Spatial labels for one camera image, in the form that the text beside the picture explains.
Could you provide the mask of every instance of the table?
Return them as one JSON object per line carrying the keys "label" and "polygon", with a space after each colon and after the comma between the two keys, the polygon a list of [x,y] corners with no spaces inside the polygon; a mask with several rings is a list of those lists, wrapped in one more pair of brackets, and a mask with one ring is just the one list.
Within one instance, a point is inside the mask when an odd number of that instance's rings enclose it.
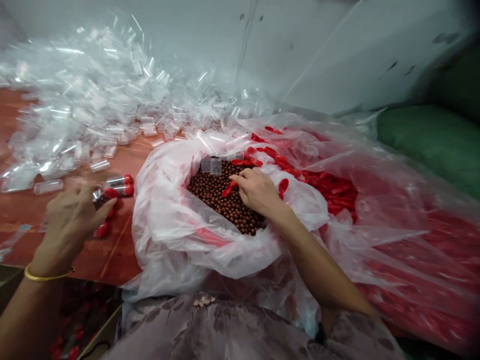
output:
{"label": "table", "polygon": [[[0,172],[2,173],[16,162],[6,142],[17,128],[18,110],[29,105],[21,95],[21,92],[0,89]],[[109,170],[93,173],[88,166],[82,166],[63,178],[64,189],[77,186],[79,178],[98,182],[123,174],[131,174],[135,178],[153,149],[150,143],[160,138],[164,139],[162,134],[148,138],[140,135],[129,145],[119,145],[115,157],[110,159]],[[41,181],[43,180],[38,175],[35,182]],[[21,225],[31,226],[30,230],[10,247],[11,251],[7,250],[8,253],[0,257],[2,264],[24,268],[30,263],[44,236],[40,230],[44,223],[46,206],[56,195],[57,192],[35,195],[33,190],[0,194],[0,249],[8,248],[6,245],[2,247],[2,244],[10,239]],[[122,200],[112,220],[112,231],[108,237],[85,242],[83,250],[73,264],[76,269],[73,277],[121,286],[141,272],[132,240],[134,203],[133,198]]]}

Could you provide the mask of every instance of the green sack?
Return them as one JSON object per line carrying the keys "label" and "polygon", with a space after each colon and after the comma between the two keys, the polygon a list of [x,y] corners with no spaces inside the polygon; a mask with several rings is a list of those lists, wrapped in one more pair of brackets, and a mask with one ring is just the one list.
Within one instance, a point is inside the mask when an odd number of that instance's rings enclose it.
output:
{"label": "green sack", "polygon": [[480,200],[480,126],[434,105],[382,112],[378,140]]}
{"label": "green sack", "polygon": [[480,123],[480,44],[468,48],[431,87],[431,99]]}

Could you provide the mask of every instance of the pile of brown beads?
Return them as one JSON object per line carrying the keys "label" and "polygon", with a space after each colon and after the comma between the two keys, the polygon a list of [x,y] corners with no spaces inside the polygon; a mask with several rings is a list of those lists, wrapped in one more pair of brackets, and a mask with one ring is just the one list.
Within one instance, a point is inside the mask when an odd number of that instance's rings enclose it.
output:
{"label": "pile of brown beads", "polygon": [[221,175],[198,170],[190,179],[187,190],[202,200],[220,215],[234,224],[242,234],[254,236],[258,229],[265,228],[265,218],[249,209],[240,198],[239,187],[232,188],[231,193],[222,197],[222,192],[231,184],[231,175],[238,175],[243,169],[252,166],[235,166],[230,161],[221,162]]}

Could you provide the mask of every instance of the hand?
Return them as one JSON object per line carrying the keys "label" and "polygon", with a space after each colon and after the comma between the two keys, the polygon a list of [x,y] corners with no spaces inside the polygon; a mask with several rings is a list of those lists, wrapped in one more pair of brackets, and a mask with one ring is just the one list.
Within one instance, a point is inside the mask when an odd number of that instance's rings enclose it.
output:
{"label": "hand", "polygon": [[243,203],[253,211],[271,219],[285,209],[290,209],[279,197],[274,183],[259,168],[245,169],[240,176],[229,177],[235,180],[239,187]]}
{"label": "hand", "polygon": [[117,199],[95,210],[92,194],[98,186],[61,192],[46,207],[47,230],[33,258],[35,276],[56,276],[69,270],[84,241],[105,221]]}

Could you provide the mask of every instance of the patterned clothing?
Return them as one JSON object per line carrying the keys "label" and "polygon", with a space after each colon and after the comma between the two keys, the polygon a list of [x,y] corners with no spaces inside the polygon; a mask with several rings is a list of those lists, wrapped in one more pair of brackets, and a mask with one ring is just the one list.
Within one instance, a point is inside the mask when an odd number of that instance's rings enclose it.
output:
{"label": "patterned clothing", "polygon": [[132,326],[102,360],[404,358],[383,323],[360,313],[340,313],[320,344],[270,310],[222,296],[150,299],[142,309],[131,311]]}

